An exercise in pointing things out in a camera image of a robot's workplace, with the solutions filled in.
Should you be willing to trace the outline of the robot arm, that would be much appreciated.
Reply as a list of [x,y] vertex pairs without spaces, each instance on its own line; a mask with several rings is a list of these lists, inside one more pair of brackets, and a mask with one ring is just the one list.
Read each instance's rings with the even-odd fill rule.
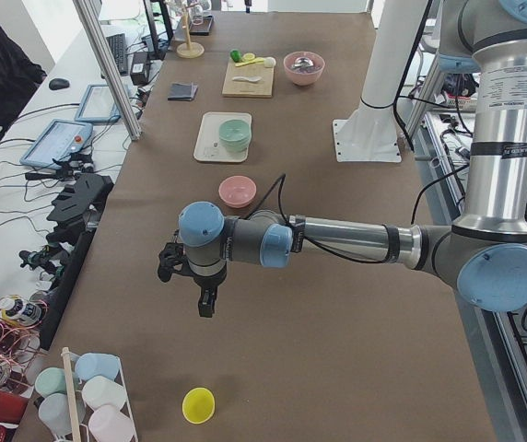
[[447,1],[439,52],[480,70],[462,214],[448,227],[342,222],[281,211],[225,216],[186,206],[158,276],[190,276],[201,316],[214,313],[229,262],[282,268],[310,243],[364,264],[395,263],[437,276],[472,305],[510,312],[527,304],[527,1]]

